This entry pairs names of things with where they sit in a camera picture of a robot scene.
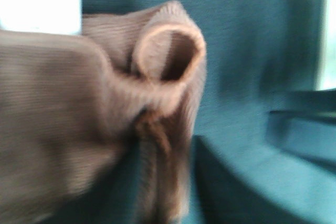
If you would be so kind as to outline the white plastic basket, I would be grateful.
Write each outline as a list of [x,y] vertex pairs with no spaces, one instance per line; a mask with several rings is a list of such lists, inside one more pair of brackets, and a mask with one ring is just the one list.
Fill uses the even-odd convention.
[[82,0],[1,0],[1,29],[62,35],[81,33]]

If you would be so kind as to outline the brown square towel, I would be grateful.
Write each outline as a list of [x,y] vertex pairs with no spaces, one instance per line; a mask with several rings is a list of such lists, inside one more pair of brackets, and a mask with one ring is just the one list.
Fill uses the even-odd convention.
[[176,0],[84,14],[79,36],[1,31],[1,223],[38,223],[140,144],[139,223],[189,211],[206,43]]

